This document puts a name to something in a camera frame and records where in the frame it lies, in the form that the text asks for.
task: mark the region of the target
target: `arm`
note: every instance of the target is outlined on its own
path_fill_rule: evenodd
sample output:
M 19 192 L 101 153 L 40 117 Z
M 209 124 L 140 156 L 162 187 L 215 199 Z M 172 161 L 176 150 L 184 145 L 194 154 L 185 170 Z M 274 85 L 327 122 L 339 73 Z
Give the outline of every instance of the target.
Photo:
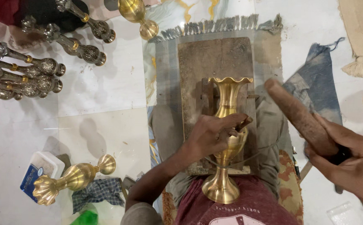
M 187 152 L 186 146 L 181 146 L 177 153 L 146 173 L 133 186 L 126 201 L 126 211 L 139 202 L 152 205 L 168 182 L 194 162 L 186 155 Z
M 305 151 L 309 155 L 310 162 L 329 181 L 355 194 L 363 203 L 363 136 L 329 122 L 319 115 L 314 117 L 337 144 L 349 148 L 352 157 L 339 165 L 334 165 L 308 146 Z
M 134 204 L 153 204 L 167 183 L 179 172 L 205 156 L 227 148 L 227 138 L 237 136 L 239 129 L 252 122 L 246 114 L 235 113 L 224 118 L 201 115 L 189 139 L 166 161 L 155 166 L 131 188 L 126 201 L 126 211 Z

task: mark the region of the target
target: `tassel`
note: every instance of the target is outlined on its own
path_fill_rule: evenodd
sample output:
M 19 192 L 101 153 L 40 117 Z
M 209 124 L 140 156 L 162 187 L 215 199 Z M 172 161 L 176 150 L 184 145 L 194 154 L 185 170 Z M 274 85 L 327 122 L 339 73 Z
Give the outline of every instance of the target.
M 342 70 L 348 75 L 354 77 L 363 77 L 363 56 L 357 57 L 355 62 L 344 66 Z

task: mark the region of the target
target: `green plastic bottle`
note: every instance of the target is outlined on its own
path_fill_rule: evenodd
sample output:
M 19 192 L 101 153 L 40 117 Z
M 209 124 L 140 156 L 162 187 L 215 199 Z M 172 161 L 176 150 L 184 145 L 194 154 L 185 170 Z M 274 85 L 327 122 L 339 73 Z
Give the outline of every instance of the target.
M 98 224 L 98 214 L 90 210 L 86 210 L 70 225 L 97 225 L 97 224 Z

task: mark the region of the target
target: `white plastic container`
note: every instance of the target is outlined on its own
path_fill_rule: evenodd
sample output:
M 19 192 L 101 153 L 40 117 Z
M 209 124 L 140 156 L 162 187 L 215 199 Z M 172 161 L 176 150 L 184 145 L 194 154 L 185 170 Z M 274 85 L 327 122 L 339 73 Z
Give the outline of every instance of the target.
M 43 173 L 54 179 L 59 179 L 65 168 L 65 163 L 50 152 L 35 152 L 29 164 L 43 168 Z
M 41 175 L 47 175 L 50 178 L 59 179 L 64 168 L 65 163 L 60 161 L 50 152 L 35 152 L 30 160 L 28 169 L 20 185 L 20 189 L 37 203 L 37 199 L 33 196 L 34 182 Z

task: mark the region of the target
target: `gold brass vase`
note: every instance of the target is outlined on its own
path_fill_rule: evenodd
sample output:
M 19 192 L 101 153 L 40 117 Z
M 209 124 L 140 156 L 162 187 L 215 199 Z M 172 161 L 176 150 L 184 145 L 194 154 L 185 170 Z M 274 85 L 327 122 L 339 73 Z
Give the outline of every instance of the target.
M 237 112 L 238 92 L 244 84 L 251 83 L 252 79 L 244 77 L 240 80 L 235 80 L 231 77 L 226 77 L 224 79 L 209 78 L 209 81 L 214 82 L 219 88 L 220 104 L 215 116 L 222 118 Z M 230 160 L 243 149 L 247 135 L 247 128 L 244 127 L 237 137 L 231 136 L 227 143 L 227 149 L 214 154 L 217 163 L 221 166 L 228 166 Z M 216 173 L 204 181 L 202 191 L 210 200 L 222 204 L 230 204 L 235 202 L 240 196 L 238 186 L 227 175 L 228 170 L 228 168 L 217 166 Z
M 132 23 L 140 23 L 140 36 L 149 40 L 158 34 L 158 24 L 152 20 L 145 20 L 145 6 L 143 0 L 119 0 L 120 14 Z
M 69 167 L 64 176 L 58 180 L 47 175 L 40 176 L 34 182 L 33 196 L 37 198 L 39 205 L 50 205 L 55 202 L 59 191 L 69 188 L 72 191 L 79 191 L 85 188 L 94 180 L 96 173 L 109 175 L 115 171 L 116 162 L 110 155 L 101 156 L 98 165 L 89 163 L 78 163 Z

